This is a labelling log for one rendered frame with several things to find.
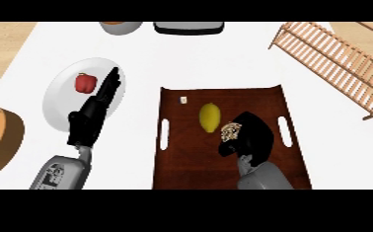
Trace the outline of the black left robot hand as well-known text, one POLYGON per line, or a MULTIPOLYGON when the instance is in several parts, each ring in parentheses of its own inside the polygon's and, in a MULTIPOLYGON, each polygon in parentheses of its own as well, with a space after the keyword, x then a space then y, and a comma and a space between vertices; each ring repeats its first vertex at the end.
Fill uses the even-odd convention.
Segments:
POLYGON ((92 147, 101 133, 107 112, 122 86, 119 68, 114 67, 95 96, 86 100, 80 110, 69 114, 70 134, 67 144, 92 147))

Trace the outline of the grey and black appliance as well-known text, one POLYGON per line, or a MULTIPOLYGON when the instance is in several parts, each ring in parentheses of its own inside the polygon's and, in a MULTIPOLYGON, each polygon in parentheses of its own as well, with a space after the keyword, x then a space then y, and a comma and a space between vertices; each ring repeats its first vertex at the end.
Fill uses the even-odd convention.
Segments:
POLYGON ((155 30, 167 35, 216 35, 225 29, 223 22, 155 22, 155 30))

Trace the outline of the cupcake with pale frosting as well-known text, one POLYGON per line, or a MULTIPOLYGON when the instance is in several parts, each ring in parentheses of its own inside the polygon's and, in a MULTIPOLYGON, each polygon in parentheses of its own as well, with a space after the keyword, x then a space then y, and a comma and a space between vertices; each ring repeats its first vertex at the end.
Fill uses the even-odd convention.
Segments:
POLYGON ((238 138, 241 128, 242 124, 238 122, 231 122, 222 127, 220 137, 223 142, 228 142, 229 140, 235 140, 238 138))

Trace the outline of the dark brown wooden tray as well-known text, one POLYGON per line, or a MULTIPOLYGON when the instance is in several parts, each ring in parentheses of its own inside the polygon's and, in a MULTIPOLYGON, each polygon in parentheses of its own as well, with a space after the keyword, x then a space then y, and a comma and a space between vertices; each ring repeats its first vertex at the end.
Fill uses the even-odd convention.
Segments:
POLYGON ((200 110, 214 103, 222 123, 244 113, 257 115, 275 133, 270 161, 293 186, 310 189, 312 180, 299 142, 284 141, 279 119, 290 118, 284 88, 161 90, 160 119, 170 122, 169 147, 157 149, 154 188, 157 190, 234 190, 240 180, 237 157, 219 154, 220 133, 207 133, 200 110))

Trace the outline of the brown round wooden board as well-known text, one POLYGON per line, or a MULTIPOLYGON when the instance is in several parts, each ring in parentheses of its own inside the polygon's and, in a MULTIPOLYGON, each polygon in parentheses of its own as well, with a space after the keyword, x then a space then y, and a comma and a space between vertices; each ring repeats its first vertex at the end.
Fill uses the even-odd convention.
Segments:
POLYGON ((0 109, 0 170, 7 167, 20 150, 26 134, 21 117, 0 109))

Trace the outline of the white round plate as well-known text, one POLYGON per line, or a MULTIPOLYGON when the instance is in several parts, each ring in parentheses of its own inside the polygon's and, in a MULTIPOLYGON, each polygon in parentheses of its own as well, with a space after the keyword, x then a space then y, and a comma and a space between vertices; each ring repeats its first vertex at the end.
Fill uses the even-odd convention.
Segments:
POLYGON ((119 68, 122 85, 107 112, 107 116, 111 116, 122 104, 126 93, 126 74, 122 66, 107 58, 94 57, 74 63, 57 76, 43 100, 46 121, 57 130, 69 132, 69 114, 80 110, 89 97, 98 93, 104 79, 114 67, 119 68), (80 73, 95 76, 98 79, 97 87, 91 94, 76 91, 76 77, 80 73))

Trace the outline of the grey bowl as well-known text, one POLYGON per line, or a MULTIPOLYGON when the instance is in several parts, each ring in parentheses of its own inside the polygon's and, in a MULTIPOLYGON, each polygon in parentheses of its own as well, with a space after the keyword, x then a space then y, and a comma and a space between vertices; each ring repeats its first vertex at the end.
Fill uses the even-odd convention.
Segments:
POLYGON ((111 35, 125 36, 132 34, 142 26, 142 22, 101 22, 101 26, 104 31, 107 31, 111 35))

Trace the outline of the red bell pepper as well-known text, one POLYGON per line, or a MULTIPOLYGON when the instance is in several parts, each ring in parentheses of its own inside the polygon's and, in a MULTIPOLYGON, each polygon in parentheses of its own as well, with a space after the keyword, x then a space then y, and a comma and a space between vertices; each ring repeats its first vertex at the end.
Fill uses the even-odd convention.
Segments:
POLYGON ((74 88, 79 93, 91 94, 97 87, 98 78, 86 73, 80 73, 76 77, 74 88))

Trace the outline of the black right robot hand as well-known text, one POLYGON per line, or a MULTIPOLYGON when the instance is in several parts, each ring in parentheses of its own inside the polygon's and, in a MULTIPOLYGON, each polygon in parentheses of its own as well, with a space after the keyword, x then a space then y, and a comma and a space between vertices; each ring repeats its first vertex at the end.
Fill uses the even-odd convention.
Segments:
POLYGON ((244 112, 232 122, 242 124, 238 138, 220 142, 219 154, 226 157, 237 154, 253 156, 253 165, 259 166, 270 158, 275 146, 275 133, 269 124, 257 115, 244 112))

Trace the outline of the pale wooden slatted shelf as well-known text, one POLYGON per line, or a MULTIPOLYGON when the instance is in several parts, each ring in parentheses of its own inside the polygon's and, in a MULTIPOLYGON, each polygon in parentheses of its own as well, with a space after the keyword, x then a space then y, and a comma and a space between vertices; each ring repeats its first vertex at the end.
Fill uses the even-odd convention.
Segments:
POLYGON ((316 22, 282 24, 276 46, 368 112, 373 119, 373 55, 316 22))

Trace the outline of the yellow lemon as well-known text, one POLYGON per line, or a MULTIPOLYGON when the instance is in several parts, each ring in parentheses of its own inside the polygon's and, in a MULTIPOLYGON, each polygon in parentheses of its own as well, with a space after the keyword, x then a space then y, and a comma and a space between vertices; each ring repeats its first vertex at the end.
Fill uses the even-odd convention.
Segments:
POLYGON ((217 130, 222 119, 220 108, 214 103, 209 103, 200 110, 200 124, 207 133, 217 130))

